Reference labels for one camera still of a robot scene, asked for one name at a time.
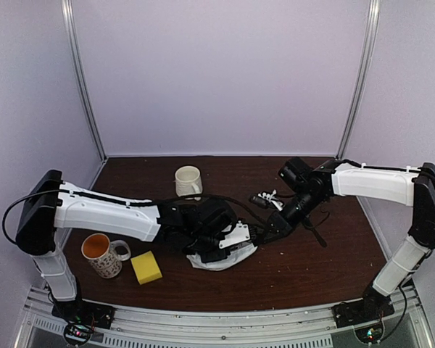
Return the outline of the black handled comb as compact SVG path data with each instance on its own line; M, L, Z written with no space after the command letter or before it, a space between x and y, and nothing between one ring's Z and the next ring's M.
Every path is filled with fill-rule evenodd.
M317 228L320 227L324 222L327 221L327 219L329 218L329 215L327 215L326 217L324 217L320 222L318 223L313 223L310 219L310 215L307 215L303 220L302 220L302 227L308 231L310 231L313 236L316 238L317 242L319 243L319 245L321 245L323 248L327 247L327 242L326 240L320 235L320 233L318 232Z

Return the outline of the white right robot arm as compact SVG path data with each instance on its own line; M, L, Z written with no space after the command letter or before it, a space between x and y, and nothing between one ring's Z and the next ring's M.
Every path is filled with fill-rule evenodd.
M273 239L288 236L320 204L334 196L375 199L410 207L412 222L406 237L365 290L357 314L372 320L385 301L435 249L435 164L420 167L380 167L348 159L330 159L312 168L299 157L290 159L279 176L293 191L291 200L268 218Z

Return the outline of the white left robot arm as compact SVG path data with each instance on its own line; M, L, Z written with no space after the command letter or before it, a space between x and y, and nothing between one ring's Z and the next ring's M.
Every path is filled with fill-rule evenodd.
M22 213L12 243L33 258L51 299L75 322L84 321L90 307L55 241L60 228L91 232L81 251L101 278L117 277L129 262L140 285L161 279L162 270L153 252L133 255L127 238L170 244L193 268L215 272L232 268L255 251L247 227L220 198L192 199L189 204L127 199L85 190L50 170L19 204Z

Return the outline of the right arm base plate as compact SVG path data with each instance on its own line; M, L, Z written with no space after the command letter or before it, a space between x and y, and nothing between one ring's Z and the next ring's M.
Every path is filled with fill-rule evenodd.
M341 302L332 307L337 328L356 326L370 321L378 321L394 314L390 298L385 300L364 298L352 302Z

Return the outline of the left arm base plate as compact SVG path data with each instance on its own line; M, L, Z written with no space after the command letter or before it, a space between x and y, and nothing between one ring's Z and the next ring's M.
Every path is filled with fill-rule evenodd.
M105 304L75 300L59 302L54 300L52 315L67 323L82 324L94 328L110 329L115 308Z

